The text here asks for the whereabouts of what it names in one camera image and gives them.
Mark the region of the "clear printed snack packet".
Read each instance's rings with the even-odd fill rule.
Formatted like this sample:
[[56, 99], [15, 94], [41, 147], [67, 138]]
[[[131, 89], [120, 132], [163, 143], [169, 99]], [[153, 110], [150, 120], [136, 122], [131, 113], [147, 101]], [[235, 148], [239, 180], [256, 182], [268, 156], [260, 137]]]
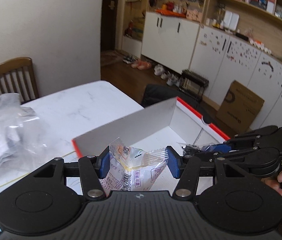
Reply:
[[110, 169], [100, 180], [106, 195], [111, 191], [149, 191], [168, 164], [166, 149], [146, 152], [126, 146], [120, 138], [109, 144]]

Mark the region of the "white cabinet with shelves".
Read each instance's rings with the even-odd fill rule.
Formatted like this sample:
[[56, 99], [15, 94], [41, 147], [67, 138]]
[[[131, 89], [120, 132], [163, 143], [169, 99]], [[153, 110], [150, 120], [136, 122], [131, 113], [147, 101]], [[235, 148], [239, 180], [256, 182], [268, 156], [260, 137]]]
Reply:
[[141, 56], [207, 79], [214, 108], [237, 81], [264, 101], [250, 128], [282, 126], [282, 0], [138, 0], [125, 20], [138, 16]]

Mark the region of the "black chair back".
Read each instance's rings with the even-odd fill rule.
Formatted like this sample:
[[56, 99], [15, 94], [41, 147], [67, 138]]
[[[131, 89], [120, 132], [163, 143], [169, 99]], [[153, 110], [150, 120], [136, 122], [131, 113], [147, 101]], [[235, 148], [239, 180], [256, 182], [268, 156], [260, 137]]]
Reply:
[[200, 103], [193, 98], [179, 90], [165, 87], [163, 85], [148, 84], [145, 87], [143, 98], [141, 101], [142, 107], [149, 107], [161, 101], [165, 101], [171, 98], [179, 97], [193, 109], [197, 110], [203, 115], [203, 120], [206, 124], [217, 124], [214, 118], [200, 105]]

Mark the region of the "brown wooden chair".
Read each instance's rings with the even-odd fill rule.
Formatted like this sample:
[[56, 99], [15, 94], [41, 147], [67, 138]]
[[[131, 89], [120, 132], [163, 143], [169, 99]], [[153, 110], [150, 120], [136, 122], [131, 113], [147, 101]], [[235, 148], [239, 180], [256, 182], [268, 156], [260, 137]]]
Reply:
[[17, 93], [21, 103], [39, 98], [32, 59], [17, 57], [0, 64], [0, 95]]

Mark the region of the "red and white cardboard box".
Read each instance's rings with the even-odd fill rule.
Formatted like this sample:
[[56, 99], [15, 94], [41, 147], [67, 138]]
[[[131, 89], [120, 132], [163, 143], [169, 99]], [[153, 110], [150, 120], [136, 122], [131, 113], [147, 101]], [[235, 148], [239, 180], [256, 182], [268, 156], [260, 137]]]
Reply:
[[183, 100], [173, 98], [95, 128], [73, 139], [79, 160], [78, 174], [84, 194], [102, 189], [90, 155], [100, 155], [115, 139], [126, 146], [150, 151], [171, 146], [182, 154], [181, 144], [220, 144], [229, 139], [213, 124], [205, 124], [202, 116]]

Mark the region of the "clear bag of black parts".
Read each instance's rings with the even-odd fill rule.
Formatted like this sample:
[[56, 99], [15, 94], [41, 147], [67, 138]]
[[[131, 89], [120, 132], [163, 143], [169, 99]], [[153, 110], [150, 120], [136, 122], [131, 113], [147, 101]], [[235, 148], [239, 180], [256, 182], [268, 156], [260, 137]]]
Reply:
[[185, 155], [195, 155], [198, 152], [202, 152], [205, 151], [208, 146], [207, 145], [203, 145], [203, 146], [198, 146], [195, 144], [185, 144], [185, 143], [178, 143], [180, 145], [180, 147], [183, 150], [183, 156]]

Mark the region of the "brown cardboard sheet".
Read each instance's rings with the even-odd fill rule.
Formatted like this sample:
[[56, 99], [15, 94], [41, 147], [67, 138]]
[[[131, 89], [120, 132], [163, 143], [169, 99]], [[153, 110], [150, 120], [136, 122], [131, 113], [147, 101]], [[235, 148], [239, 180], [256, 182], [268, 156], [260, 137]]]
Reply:
[[217, 118], [237, 133], [244, 133], [263, 105], [262, 98], [234, 80], [217, 112]]

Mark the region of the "crumpled clear plastic bag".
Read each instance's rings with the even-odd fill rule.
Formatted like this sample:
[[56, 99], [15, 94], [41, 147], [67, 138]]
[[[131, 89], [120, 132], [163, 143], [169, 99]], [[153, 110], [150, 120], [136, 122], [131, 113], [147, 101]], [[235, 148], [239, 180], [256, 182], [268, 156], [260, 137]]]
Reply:
[[30, 172], [49, 159], [48, 125], [17, 93], [0, 95], [0, 170]]

